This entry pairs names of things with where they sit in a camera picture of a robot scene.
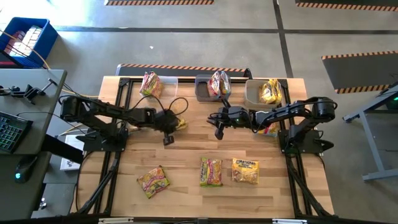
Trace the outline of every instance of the snack bag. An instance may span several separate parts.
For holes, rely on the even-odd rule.
[[[210,80],[207,82],[207,89],[209,91],[210,96],[220,96],[221,91],[220,91],[220,74],[218,72],[215,72]]]
[[[148,198],[154,196],[157,192],[164,190],[170,182],[166,179],[162,166],[149,171],[149,173],[137,178]]]
[[[271,104],[275,102],[276,96],[273,93],[275,90],[272,83],[268,81],[266,84],[260,87],[259,90],[259,101],[260,103]]]
[[[183,118],[179,118],[178,125],[177,125],[177,127],[175,127],[175,129],[178,131],[178,130],[182,130],[182,129],[186,128],[187,126],[188,126],[188,121],[186,121]]]
[[[200,186],[221,187],[221,159],[201,158]]]
[[[220,81],[221,95],[225,96],[227,94],[230,94],[231,93],[231,85],[229,83],[227,74],[224,71],[222,71],[220,77],[221,77],[221,81]]]
[[[280,83],[276,79],[270,79],[266,84],[260,87],[259,99],[261,103],[278,104],[282,101],[280,92]]]
[[[268,128],[264,130],[260,130],[257,132],[258,134],[264,134],[266,136],[276,137],[278,136],[278,130],[276,128],[276,124],[272,123]]]
[[[280,102],[282,102],[282,92],[280,91],[281,89],[280,83],[278,82],[278,80],[273,80],[273,81],[274,81],[274,89],[276,94],[275,103],[279,104]]]
[[[259,162],[247,161],[243,159],[232,160],[232,180],[237,182],[247,182],[250,184],[259,183]]]
[[[151,71],[149,75],[147,72],[145,72],[139,93],[143,94],[144,96],[153,95],[156,98],[160,98],[162,88],[163,84],[160,82],[160,78],[154,71]]]

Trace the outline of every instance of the computer mouse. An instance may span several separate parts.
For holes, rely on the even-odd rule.
[[[22,157],[15,169],[15,182],[23,184],[29,180],[36,160],[36,155],[26,155]]]

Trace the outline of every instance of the concrete floor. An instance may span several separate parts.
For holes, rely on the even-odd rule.
[[[279,0],[285,29],[398,29],[397,12],[352,11],[295,7]],[[14,16],[47,17],[54,26],[176,27],[276,29],[272,0],[216,0],[210,6],[104,6],[100,0],[25,2],[15,12],[5,7],[0,23]],[[139,32],[59,32],[48,63],[68,71],[67,83],[80,93],[96,95],[102,77],[114,75],[120,63],[249,67],[255,77],[286,77],[278,34],[207,34]],[[398,223],[398,178],[365,184],[361,175],[376,171],[359,121],[345,124],[340,117],[376,96],[374,93],[337,95],[320,60],[322,55],[398,49],[397,35],[286,35],[295,78],[304,78],[308,96],[327,96],[339,107],[336,119],[319,125],[323,138],[335,143],[325,153],[326,176],[335,213],[344,218]],[[50,134],[69,128],[53,119]],[[385,155],[397,167],[397,154]],[[75,173],[58,170],[52,158],[46,176],[48,209],[34,217],[68,212]]]

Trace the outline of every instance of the white paper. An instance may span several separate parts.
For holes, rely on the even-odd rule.
[[[67,135],[67,138],[65,139],[65,143],[70,146],[73,146],[77,149],[80,149],[83,152],[83,146],[85,145],[85,143],[76,138],[76,136],[81,136],[81,135],[82,134]],[[60,170],[78,170],[79,167],[80,167],[80,164],[77,164],[76,162],[72,162],[65,158],[62,158],[62,160],[61,160]]]

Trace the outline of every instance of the gray bin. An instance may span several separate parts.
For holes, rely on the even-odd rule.
[[[220,102],[221,95],[210,96],[207,89],[207,81],[211,79],[211,75],[197,75],[195,78],[195,95],[199,102]],[[225,95],[223,98],[228,100],[230,93]]]
[[[244,87],[244,105],[247,109],[273,109],[279,104],[265,104],[260,103],[259,100],[259,89],[263,84],[266,84],[268,80],[248,80]]]

